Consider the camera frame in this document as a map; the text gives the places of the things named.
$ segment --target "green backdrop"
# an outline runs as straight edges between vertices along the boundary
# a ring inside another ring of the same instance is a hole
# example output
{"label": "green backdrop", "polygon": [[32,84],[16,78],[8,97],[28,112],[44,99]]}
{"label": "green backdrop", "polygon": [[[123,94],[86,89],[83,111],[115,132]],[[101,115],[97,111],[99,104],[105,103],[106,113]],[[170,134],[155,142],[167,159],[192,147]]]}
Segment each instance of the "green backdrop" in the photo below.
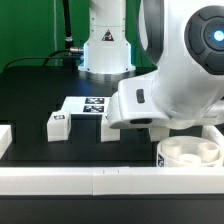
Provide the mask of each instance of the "green backdrop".
{"label": "green backdrop", "polygon": [[[132,45],[132,63],[152,66],[140,50],[134,15],[140,0],[127,0],[126,38]],[[89,37],[89,0],[70,0],[72,35],[75,46]],[[22,57],[47,56],[54,52],[54,0],[1,0],[0,6],[0,72],[4,65]],[[57,47],[64,48],[62,0],[56,0]],[[23,61],[13,65],[41,65],[43,61]]]}

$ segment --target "white block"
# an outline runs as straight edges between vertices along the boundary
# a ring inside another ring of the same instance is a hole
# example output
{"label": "white block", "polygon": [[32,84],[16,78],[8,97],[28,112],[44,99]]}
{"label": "white block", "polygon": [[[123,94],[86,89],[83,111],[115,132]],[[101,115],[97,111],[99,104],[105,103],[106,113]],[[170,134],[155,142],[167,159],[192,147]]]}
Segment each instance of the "white block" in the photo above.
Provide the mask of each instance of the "white block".
{"label": "white block", "polygon": [[0,195],[92,195],[88,168],[1,168]]}
{"label": "white block", "polygon": [[93,173],[93,195],[130,194],[129,167],[102,168]]}
{"label": "white block", "polygon": [[0,158],[12,142],[12,132],[10,125],[0,125]]}
{"label": "white block", "polygon": [[101,142],[119,141],[120,129],[109,128],[108,120],[105,114],[102,115],[101,120]]}
{"label": "white block", "polygon": [[223,168],[130,168],[131,194],[220,194]]}
{"label": "white block", "polygon": [[71,130],[71,113],[64,111],[53,112],[47,122],[48,141],[68,140]]}
{"label": "white block", "polygon": [[170,135],[170,129],[167,127],[153,126],[149,129],[151,142],[162,141]]}

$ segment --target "white border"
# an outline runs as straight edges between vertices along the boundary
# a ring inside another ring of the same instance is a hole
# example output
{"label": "white border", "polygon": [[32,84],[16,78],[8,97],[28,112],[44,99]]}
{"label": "white border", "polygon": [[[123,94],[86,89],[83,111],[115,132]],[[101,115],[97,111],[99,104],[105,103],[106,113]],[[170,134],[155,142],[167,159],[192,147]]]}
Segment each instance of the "white border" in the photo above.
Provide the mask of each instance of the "white border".
{"label": "white border", "polygon": [[[224,145],[214,126],[202,137]],[[0,195],[223,193],[223,168],[0,168]]]}

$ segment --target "black cable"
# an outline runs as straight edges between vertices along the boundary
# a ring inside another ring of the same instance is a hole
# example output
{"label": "black cable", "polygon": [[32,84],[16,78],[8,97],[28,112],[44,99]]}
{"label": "black cable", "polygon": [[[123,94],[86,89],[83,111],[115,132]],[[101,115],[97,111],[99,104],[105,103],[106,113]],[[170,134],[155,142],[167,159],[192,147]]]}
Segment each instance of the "black cable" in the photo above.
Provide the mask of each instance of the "black cable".
{"label": "black cable", "polygon": [[73,46],[73,38],[71,31],[71,22],[70,22],[70,12],[69,12],[69,1],[63,0],[64,7],[64,20],[65,20],[65,48],[70,48]]}
{"label": "black cable", "polygon": [[25,61],[25,60],[43,60],[43,59],[49,59],[49,60],[62,60],[63,57],[24,57],[24,58],[18,58],[16,60],[10,61],[8,62],[5,67],[3,68],[3,72],[6,71],[8,69],[8,67],[18,61]]}
{"label": "black cable", "polygon": [[62,50],[57,50],[51,54],[48,55],[48,57],[45,59],[45,61],[43,62],[42,66],[46,66],[46,64],[48,63],[48,61],[50,60],[49,58],[52,58],[54,57],[55,55],[57,54],[60,54],[60,53],[65,53],[65,52],[69,52],[70,50],[69,49],[62,49]]}

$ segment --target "black table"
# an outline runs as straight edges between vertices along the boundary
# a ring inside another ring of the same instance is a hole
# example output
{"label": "black table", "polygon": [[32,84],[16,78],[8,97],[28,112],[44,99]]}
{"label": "black table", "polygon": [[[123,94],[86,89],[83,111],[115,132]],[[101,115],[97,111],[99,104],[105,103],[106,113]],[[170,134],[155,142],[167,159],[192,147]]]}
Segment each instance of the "black table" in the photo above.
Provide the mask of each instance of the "black table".
{"label": "black table", "polygon": [[[136,75],[145,73],[138,70]],[[117,81],[89,79],[60,67],[13,67],[0,75],[0,124],[13,142],[1,167],[155,166],[157,143],[147,130],[122,130],[119,142],[100,142],[100,116],[72,116],[68,141],[47,142],[46,124],[66,96],[110,97]],[[201,135],[201,128],[171,130]],[[223,195],[1,196],[0,223],[216,223]]]}

